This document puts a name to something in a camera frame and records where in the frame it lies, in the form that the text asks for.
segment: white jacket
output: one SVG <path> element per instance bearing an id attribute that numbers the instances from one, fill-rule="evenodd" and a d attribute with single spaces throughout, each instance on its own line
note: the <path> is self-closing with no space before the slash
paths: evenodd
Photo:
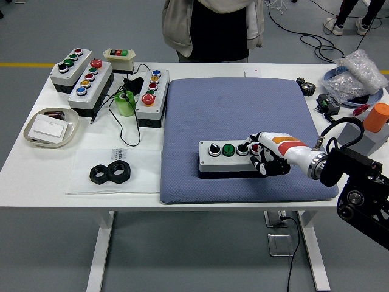
<path id="1" fill-rule="evenodd" d="M 162 10 L 162 34 L 165 42 L 189 57 L 192 53 L 190 23 L 194 0 L 166 0 Z M 216 13 L 230 13 L 246 7 L 247 48 L 262 46 L 262 0 L 199 0 Z"/>

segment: small box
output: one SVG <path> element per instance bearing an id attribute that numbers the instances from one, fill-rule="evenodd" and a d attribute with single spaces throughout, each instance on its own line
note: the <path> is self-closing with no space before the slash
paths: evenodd
<path id="1" fill-rule="evenodd" d="M 370 111 L 365 111 L 364 113 L 360 114 L 356 118 L 363 121 L 369 113 Z M 359 133 L 360 130 L 356 125 L 352 123 L 348 123 L 346 124 L 343 131 L 339 135 L 338 142 L 341 145 L 345 145 L 346 143 L 358 137 Z M 386 142 L 388 138 L 389 138 L 389 125 L 386 123 L 381 128 L 380 132 L 373 133 L 365 130 L 362 140 L 359 141 L 357 144 L 350 146 L 349 148 L 362 155 L 369 156 L 370 154 L 380 149 L 381 146 Z"/>
<path id="2" fill-rule="evenodd" d="M 133 50 L 108 49 L 103 52 L 104 58 L 112 65 L 114 73 L 132 73 L 134 71 Z"/>
<path id="3" fill-rule="evenodd" d="M 62 142 L 68 122 L 38 114 L 34 120 L 28 137 L 47 143 Z"/>

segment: selector switch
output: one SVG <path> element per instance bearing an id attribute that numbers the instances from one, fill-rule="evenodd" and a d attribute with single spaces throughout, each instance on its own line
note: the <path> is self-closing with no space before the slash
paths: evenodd
<path id="1" fill-rule="evenodd" d="M 221 149 L 215 143 L 212 143 L 208 148 L 208 153 L 210 156 L 217 157 L 220 155 Z"/>
<path id="2" fill-rule="evenodd" d="M 247 154 L 249 154 L 249 151 L 249 148 L 247 146 L 244 146 L 243 144 L 239 144 L 236 147 L 236 154 L 240 156 L 246 156 Z"/>

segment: relay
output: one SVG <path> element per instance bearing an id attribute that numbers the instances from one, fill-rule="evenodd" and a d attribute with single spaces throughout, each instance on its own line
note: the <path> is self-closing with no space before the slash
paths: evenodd
<path id="1" fill-rule="evenodd" d="M 338 114 L 340 106 L 337 101 L 329 94 L 320 94 L 316 100 L 318 106 L 316 107 L 320 113 L 333 116 Z"/>

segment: black hex nut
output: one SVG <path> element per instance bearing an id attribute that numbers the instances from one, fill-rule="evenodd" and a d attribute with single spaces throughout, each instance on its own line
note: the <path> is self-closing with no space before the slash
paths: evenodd
<path id="1" fill-rule="evenodd" d="M 122 173 L 116 175 L 115 172 L 123 170 Z M 108 178 L 116 184 L 121 184 L 129 180 L 131 176 L 131 167 L 129 164 L 122 160 L 116 160 L 108 165 Z"/>
<path id="2" fill-rule="evenodd" d="M 95 184 L 103 184 L 103 183 L 107 182 L 109 180 L 107 166 L 99 164 L 99 165 L 96 165 L 95 167 L 91 168 L 89 178 Z"/>

